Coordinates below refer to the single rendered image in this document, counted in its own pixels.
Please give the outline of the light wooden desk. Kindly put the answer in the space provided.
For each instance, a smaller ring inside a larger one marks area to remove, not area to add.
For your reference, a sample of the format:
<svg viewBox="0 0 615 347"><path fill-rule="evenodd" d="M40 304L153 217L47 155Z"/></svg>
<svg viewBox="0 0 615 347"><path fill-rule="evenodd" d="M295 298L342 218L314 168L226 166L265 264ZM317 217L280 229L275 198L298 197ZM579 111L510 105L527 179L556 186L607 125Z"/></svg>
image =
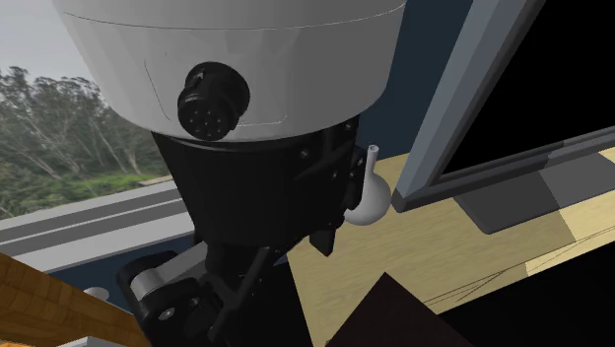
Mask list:
<svg viewBox="0 0 615 347"><path fill-rule="evenodd" d="M435 313L516 280L536 279L615 245L615 191L492 235L451 198L365 227L345 224L328 257L303 241L290 266L313 347L325 347L388 274Z"/></svg>

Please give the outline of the brown wooden furniture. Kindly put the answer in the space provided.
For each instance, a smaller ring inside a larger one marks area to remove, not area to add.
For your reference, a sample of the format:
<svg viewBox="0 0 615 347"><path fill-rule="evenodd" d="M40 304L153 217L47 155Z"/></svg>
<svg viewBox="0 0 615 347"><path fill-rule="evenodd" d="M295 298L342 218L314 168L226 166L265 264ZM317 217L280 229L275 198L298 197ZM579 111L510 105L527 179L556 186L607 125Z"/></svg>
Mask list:
<svg viewBox="0 0 615 347"><path fill-rule="evenodd" d="M0 340L57 347L83 337L150 347L133 314L0 252Z"/></svg>

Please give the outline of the window with trees outside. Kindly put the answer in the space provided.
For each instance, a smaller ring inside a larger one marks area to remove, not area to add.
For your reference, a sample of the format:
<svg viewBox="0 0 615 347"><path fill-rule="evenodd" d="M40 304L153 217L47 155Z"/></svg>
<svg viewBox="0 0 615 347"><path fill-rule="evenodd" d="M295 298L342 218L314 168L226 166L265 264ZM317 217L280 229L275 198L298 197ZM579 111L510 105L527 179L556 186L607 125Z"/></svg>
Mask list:
<svg viewBox="0 0 615 347"><path fill-rule="evenodd" d="M50 0L0 0L0 252L51 273L191 232L151 134L105 102Z"/></svg>

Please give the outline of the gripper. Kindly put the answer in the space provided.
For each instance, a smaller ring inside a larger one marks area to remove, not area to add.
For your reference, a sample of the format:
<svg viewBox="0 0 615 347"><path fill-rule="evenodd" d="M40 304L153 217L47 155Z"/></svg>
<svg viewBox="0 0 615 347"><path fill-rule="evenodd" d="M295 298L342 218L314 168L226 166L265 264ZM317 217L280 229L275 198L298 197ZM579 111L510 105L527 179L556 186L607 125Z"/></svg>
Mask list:
<svg viewBox="0 0 615 347"><path fill-rule="evenodd" d="M248 268L211 272L208 244L125 264L116 282L151 347L247 347L240 316L270 268L270 247L303 238L324 256L360 198L359 117L309 134L204 142L157 134L155 143L199 238L257 247Z"/></svg>

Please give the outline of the white round-bellied vase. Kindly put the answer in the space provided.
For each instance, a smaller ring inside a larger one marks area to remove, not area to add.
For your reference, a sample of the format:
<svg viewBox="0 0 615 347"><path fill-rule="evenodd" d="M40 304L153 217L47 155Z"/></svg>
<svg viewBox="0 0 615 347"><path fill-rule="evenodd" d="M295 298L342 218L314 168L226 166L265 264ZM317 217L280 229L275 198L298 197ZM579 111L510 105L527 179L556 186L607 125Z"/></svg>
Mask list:
<svg viewBox="0 0 615 347"><path fill-rule="evenodd" d="M367 226L380 220L391 202L391 191L386 180L375 172L379 146L371 144L367 148L366 158L361 163L363 180L361 198L358 205L350 207L344 213L347 223L355 226Z"/></svg>

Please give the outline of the grey-framed black monitor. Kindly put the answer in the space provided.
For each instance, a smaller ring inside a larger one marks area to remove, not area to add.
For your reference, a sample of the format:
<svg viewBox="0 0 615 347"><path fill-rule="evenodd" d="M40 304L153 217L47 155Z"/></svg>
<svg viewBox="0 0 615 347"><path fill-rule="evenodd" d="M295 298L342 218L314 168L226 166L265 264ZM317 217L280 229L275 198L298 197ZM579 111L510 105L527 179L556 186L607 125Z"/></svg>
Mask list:
<svg viewBox="0 0 615 347"><path fill-rule="evenodd" d="M485 234L615 191L615 0L473 0L392 193Z"/></svg>

